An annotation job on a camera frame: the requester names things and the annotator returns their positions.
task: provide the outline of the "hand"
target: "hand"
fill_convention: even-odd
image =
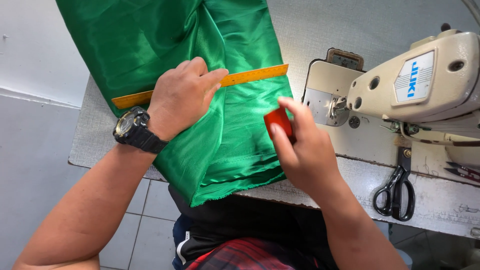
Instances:
[[[290,182],[308,194],[341,179],[330,136],[316,127],[310,109],[292,98],[280,97],[278,104],[294,116],[293,145],[280,125],[270,126],[278,160]]]
[[[201,57],[183,61],[158,78],[148,108],[148,129],[160,139],[170,141],[191,127],[208,111],[226,69],[208,72]]]

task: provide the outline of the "yellow ruler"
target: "yellow ruler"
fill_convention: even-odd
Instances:
[[[220,83],[222,84],[222,87],[238,85],[247,82],[283,76],[287,74],[287,70],[288,64],[254,69],[250,71],[227,75],[225,76],[225,78],[223,78],[223,80],[220,81]],[[115,106],[117,106],[118,109],[130,108],[133,106],[149,103],[150,99],[152,98],[152,93],[153,90],[119,98],[112,98],[112,102],[113,104],[115,104]]]

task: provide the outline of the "forearm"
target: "forearm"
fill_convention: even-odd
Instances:
[[[312,198],[321,207],[327,237],[341,270],[406,269],[400,255],[362,208],[340,175],[318,187]]]
[[[97,255],[117,230],[155,156],[117,144],[48,214],[17,263],[55,265]]]

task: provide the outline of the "black watch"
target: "black watch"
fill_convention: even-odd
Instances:
[[[149,119],[150,115],[142,107],[135,106],[124,112],[113,130],[115,140],[121,144],[140,148],[145,152],[160,153],[168,142],[160,140],[157,135],[148,130],[147,121]]]

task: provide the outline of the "red tailor's chalk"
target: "red tailor's chalk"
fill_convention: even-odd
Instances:
[[[264,121],[270,139],[273,139],[272,132],[270,131],[270,125],[272,123],[276,123],[279,124],[283,128],[283,130],[285,130],[285,133],[287,134],[287,137],[290,139],[290,141],[292,140],[292,125],[290,124],[290,120],[288,119],[287,112],[285,112],[285,108],[280,107],[264,115]]]

